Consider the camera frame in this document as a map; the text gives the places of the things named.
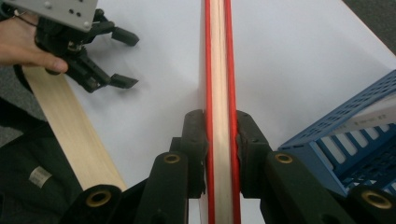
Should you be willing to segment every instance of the white table surface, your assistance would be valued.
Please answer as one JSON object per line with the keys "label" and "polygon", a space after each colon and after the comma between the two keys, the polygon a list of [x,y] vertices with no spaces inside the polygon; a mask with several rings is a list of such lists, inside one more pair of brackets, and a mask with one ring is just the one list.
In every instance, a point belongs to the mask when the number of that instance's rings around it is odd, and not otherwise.
{"label": "white table surface", "polygon": [[[232,1],[237,109],[273,149],[396,68],[395,56],[341,0]],[[149,176],[181,136],[184,115],[204,109],[203,1],[100,0],[133,48],[97,37],[91,58],[139,82],[93,94],[69,80],[128,187]],[[191,201],[190,223],[199,223]],[[259,201],[242,200],[243,223],[262,223]]]}

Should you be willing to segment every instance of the wooden stick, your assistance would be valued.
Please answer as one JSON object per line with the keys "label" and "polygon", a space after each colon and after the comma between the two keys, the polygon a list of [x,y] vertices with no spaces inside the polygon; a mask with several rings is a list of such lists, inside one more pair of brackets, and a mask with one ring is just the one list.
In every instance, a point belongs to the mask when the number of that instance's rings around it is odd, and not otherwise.
{"label": "wooden stick", "polygon": [[240,223],[231,6],[205,1],[209,223]]}
{"label": "wooden stick", "polygon": [[81,187],[108,184],[125,190],[125,183],[64,75],[51,76],[41,67],[24,67],[23,72]]}

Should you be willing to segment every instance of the gray floor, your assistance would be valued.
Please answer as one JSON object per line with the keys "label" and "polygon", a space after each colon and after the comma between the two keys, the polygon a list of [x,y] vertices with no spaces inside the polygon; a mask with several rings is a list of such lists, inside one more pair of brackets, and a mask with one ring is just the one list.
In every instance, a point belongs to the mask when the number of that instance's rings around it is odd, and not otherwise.
{"label": "gray floor", "polygon": [[[396,54],[396,0],[344,1]],[[12,67],[0,66],[0,76],[0,97],[38,119],[45,119],[35,97],[15,78]],[[0,146],[20,135],[18,131],[0,126]]]}

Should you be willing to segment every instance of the blue basket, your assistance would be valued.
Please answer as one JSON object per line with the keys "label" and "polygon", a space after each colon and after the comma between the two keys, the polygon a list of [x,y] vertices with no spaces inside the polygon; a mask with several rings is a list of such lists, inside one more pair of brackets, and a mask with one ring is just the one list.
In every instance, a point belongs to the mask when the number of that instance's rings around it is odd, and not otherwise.
{"label": "blue basket", "polygon": [[396,70],[283,144],[326,188],[346,196],[360,184],[396,195],[396,125],[331,135],[368,105],[396,92]]}

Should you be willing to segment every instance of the pale wood strip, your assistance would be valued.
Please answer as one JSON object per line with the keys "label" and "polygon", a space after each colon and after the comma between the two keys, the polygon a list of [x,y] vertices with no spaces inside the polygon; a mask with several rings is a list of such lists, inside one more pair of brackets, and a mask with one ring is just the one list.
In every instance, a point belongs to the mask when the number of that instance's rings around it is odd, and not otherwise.
{"label": "pale wood strip", "polygon": [[23,72],[82,188],[108,184],[125,190],[64,75],[51,76],[41,67],[24,67]]}
{"label": "pale wood strip", "polygon": [[211,78],[215,223],[233,223],[224,1],[211,1]]}

